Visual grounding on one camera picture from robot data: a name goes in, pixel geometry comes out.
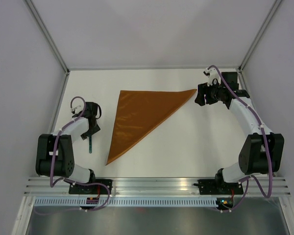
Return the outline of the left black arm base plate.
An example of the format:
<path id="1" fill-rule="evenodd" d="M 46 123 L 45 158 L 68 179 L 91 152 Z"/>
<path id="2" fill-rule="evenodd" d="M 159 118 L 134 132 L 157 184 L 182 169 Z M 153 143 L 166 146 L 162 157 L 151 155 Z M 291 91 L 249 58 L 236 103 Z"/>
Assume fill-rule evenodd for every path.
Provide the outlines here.
<path id="1" fill-rule="evenodd" d="M 107 195 L 108 191 L 104 186 L 100 186 L 98 184 L 103 184 L 105 185 L 109 191 L 111 191 L 112 179 L 96 179 L 95 180 L 96 185 L 91 185 L 91 186 L 82 186 L 80 184 L 70 184 L 69 188 L 69 194 L 72 195 L 86 195 L 86 194 L 100 194 L 100 195 Z"/>

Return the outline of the orange cloth napkin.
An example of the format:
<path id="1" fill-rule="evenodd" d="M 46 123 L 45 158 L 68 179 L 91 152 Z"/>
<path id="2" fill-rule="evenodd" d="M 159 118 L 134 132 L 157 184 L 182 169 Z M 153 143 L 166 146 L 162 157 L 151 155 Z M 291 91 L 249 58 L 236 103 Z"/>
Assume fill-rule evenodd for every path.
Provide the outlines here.
<path id="1" fill-rule="evenodd" d="M 195 92 L 196 89 L 178 92 L 121 90 L 106 164 L 133 148 L 188 102 Z"/>

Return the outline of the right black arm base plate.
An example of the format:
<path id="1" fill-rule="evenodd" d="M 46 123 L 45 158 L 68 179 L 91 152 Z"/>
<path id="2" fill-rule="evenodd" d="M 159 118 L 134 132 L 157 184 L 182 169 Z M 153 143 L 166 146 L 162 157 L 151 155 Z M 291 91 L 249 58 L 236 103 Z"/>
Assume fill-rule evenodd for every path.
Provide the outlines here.
<path id="1" fill-rule="evenodd" d="M 215 179 L 199 179 L 193 186 L 200 195 L 243 195 L 244 190 L 238 183 L 217 183 Z"/>

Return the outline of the aluminium frame post right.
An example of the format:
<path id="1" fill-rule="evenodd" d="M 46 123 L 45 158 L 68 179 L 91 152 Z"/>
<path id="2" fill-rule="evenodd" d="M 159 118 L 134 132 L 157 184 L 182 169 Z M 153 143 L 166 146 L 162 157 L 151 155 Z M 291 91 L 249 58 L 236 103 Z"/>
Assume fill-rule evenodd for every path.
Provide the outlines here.
<path id="1" fill-rule="evenodd" d="M 264 36 L 265 32 L 267 31 L 270 23 L 272 22 L 273 18 L 275 17 L 277 11 L 279 10 L 280 6 L 282 5 L 283 0 L 275 0 L 270 7 L 265 19 L 263 20 L 259 30 L 257 31 L 251 45 L 249 46 L 245 56 L 243 57 L 240 65 L 238 66 L 238 71 L 242 72 L 244 68 L 247 66 L 250 58 L 252 57 L 255 49 L 257 48 L 258 44 L 260 43 L 262 37 Z"/>

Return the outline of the aluminium frame post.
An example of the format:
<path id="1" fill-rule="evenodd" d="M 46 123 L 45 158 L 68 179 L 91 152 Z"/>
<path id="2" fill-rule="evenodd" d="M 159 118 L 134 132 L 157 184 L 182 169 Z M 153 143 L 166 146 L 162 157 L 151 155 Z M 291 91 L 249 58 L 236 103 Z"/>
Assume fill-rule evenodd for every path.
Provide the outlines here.
<path id="1" fill-rule="evenodd" d="M 262 37 L 264 36 L 265 32 L 267 31 L 270 23 L 272 22 L 273 18 L 275 17 L 277 11 L 279 10 L 280 6 L 282 5 L 283 0 L 275 0 L 270 7 L 265 19 L 263 20 L 259 30 L 257 31 L 251 45 L 249 46 L 245 56 L 243 57 L 240 65 L 238 66 L 238 71 L 242 72 L 244 68 L 247 66 L 250 58 L 252 57 L 255 49 L 257 48 L 258 44 L 260 43 Z"/>
<path id="2" fill-rule="evenodd" d="M 26 5 L 27 9 L 29 10 L 30 14 L 32 15 L 35 23 L 37 24 L 39 30 L 41 31 L 44 39 L 46 40 L 52 54 L 54 55 L 56 61 L 64 71 L 65 75 L 69 74 L 70 70 L 67 67 L 60 51 L 58 50 L 50 32 L 48 31 L 37 7 L 35 6 L 34 2 L 32 0 L 24 0 L 24 4 Z"/>

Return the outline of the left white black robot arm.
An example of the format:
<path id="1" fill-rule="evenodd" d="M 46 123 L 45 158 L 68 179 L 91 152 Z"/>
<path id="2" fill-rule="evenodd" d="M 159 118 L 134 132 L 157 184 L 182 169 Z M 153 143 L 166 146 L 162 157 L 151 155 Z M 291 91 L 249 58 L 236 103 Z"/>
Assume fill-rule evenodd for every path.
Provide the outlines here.
<path id="1" fill-rule="evenodd" d="M 101 117 L 101 107 L 97 103 L 86 102 L 86 108 L 81 113 L 81 118 L 62 129 L 59 138 L 58 131 L 39 136 L 35 170 L 41 176 L 57 176 L 80 182 L 80 188 L 91 194 L 97 189 L 94 171 L 75 163 L 73 143 L 91 139 L 100 130 L 98 119 Z"/>

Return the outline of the aluminium frame post left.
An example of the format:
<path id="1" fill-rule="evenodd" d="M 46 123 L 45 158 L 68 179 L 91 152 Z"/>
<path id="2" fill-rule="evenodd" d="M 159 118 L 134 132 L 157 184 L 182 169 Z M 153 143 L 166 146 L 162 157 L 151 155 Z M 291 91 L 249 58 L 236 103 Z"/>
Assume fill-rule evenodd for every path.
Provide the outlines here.
<path id="1" fill-rule="evenodd" d="M 26 5 L 27 9 L 29 10 L 30 14 L 32 15 L 35 23 L 37 24 L 39 30 L 41 31 L 44 39 L 46 40 L 52 54 L 54 55 L 56 61 L 64 71 L 65 75 L 69 74 L 70 70 L 67 67 L 60 51 L 58 50 L 50 32 L 48 31 L 37 7 L 35 6 L 34 2 L 32 0 L 24 0 L 24 4 Z"/>

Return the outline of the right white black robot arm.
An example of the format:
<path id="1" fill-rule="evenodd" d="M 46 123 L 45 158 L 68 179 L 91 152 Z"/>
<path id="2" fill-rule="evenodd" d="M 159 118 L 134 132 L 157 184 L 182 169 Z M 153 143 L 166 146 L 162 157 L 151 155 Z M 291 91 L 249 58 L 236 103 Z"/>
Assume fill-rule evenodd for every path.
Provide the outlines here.
<path id="1" fill-rule="evenodd" d="M 206 83 L 199 84 L 195 103 L 204 106 L 222 102 L 235 116 L 246 140 L 233 165 L 221 168 L 212 181 L 213 191 L 219 195 L 227 193 L 242 194 L 240 183 L 257 174 L 268 175 L 268 191 L 260 192 L 269 198 L 272 194 L 273 174 L 280 169 L 284 137 L 275 134 L 261 120 L 255 111 L 249 93 L 239 88 L 236 72 L 221 72 L 215 66 L 204 70 L 208 77 Z"/>

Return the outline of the aluminium front rail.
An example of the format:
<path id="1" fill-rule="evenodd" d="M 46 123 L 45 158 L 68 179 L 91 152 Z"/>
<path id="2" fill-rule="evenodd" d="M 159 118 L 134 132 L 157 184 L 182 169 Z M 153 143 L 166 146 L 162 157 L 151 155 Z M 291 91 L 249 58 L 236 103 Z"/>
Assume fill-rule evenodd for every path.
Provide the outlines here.
<path id="1" fill-rule="evenodd" d="M 258 178 L 263 189 L 268 189 L 269 179 Z M 197 178 L 112 178 L 113 197 L 199 197 Z M 63 181 L 51 188 L 47 177 L 31 177 L 25 184 L 24 196 L 72 196 L 69 184 Z M 291 193 L 283 177 L 274 177 L 272 197 L 290 197 Z M 254 180 L 249 180 L 247 197 L 262 197 Z"/>

